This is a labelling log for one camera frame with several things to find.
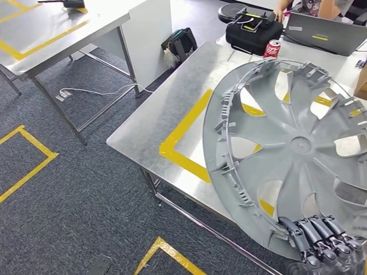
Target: black stool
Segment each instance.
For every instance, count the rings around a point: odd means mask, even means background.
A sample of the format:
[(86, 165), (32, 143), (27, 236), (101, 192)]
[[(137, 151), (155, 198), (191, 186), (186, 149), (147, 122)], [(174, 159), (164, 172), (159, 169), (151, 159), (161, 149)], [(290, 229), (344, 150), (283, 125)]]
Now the black stool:
[(246, 7), (246, 5), (239, 3), (222, 6), (218, 10), (218, 19), (223, 23), (228, 24), (236, 19), (236, 15), (245, 7)]

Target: person's arm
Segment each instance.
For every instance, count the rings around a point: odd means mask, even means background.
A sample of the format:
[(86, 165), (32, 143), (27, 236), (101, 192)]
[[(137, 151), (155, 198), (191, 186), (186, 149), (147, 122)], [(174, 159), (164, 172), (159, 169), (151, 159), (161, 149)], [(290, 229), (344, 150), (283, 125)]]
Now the person's arm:
[(293, 0), (279, 0), (278, 5), (276, 5), (276, 9), (273, 12), (275, 13), (276, 19), (279, 22), (282, 22), (285, 18), (283, 11), (288, 7), (288, 4), (293, 2)]
[(335, 0), (322, 0), (319, 9), (319, 17), (335, 19), (339, 15), (340, 9), (335, 5)]

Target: laptop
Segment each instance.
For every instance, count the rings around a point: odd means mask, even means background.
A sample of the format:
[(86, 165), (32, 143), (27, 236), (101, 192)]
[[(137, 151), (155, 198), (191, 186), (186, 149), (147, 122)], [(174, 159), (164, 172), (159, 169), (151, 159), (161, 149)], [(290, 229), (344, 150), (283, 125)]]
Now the laptop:
[(367, 27), (291, 12), (283, 40), (350, 56), (367, 38)]

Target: coca-cola can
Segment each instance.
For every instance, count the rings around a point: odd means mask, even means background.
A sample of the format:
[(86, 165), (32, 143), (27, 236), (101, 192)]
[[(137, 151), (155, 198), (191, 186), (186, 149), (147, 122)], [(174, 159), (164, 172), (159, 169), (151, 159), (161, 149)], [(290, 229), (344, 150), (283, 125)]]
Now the coca-cola can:
[(266, 46), (264, 57), (278, 57), (280, 50), (280, 42), (279, 40), (270, 40)]

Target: black bag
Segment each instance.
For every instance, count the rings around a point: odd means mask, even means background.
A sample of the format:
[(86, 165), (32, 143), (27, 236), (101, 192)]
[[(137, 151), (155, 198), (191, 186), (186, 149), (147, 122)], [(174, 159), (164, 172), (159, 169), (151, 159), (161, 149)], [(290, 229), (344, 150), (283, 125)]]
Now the black bag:
[(162, 44), (162, 48), (166, 53), (169, 49), (178, 58), (178, 65), (183, 63), (187, 57), (197, 49), (196, 40), (190, 27), (174, 32), (168, 39)]
[(279, 39), (282, 31), (283, 25), (277, 21), (273, 21), (267, 27), (258, 27), (255, 32), (244, 29), (242, 24), (233, 21), (227, 26), (226, 40), (234, 49), (263, 56), (270, 40)]

